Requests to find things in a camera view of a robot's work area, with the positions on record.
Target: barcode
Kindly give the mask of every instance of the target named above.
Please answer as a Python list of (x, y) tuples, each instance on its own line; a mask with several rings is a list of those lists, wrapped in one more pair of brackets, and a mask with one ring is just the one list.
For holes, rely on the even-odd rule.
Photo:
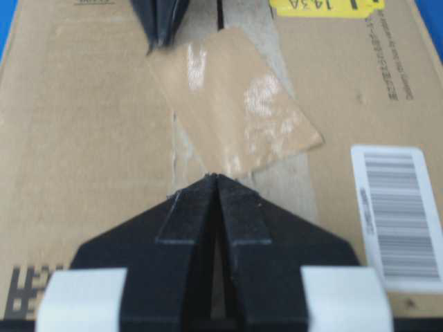
[(385, 288), (443, 293), (443, 232), (424, 154), (414, 147), (351, 150), (368, 263)]
[(439, 281), (413, 157), (364, 154), (383, 275)]

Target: yellow label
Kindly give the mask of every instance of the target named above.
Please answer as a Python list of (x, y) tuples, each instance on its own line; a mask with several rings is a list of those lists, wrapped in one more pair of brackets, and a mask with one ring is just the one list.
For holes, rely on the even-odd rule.
[(343, 17), (362, 19), (375, 9), (384, 8), (384, 0), (270, 0), (280, 16)]

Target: blue background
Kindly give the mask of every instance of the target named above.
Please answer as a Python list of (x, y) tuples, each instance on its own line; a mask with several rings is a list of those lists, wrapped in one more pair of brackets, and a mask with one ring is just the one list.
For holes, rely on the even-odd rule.
[[(443, 0), (415, 0), (443, 61)], [(8, 38), (17, 0), (0, 0), (0, 57)]]
[(3, 56), (3, 49), (8, 40), (9, 27), (14, 17), (17, 0), (0, 0), (0, 62)]

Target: white pad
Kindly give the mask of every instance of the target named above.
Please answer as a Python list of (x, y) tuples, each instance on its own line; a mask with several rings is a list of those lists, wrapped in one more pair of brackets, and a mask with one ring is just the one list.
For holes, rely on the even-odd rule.
[(127, 270), (53, 274), (37, 315), (37, 332), (118, 332)]
[(388, 298), (372, 268), (303, 266), (309, 332), (393, 332)]

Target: white label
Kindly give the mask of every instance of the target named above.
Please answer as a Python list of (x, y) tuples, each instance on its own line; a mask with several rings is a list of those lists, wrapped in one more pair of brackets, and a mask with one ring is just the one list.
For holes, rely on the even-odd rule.
[(389, 291), (443, 292), (443, 234), (420, 149), (357, 145), (352, 163), (368, 263)]

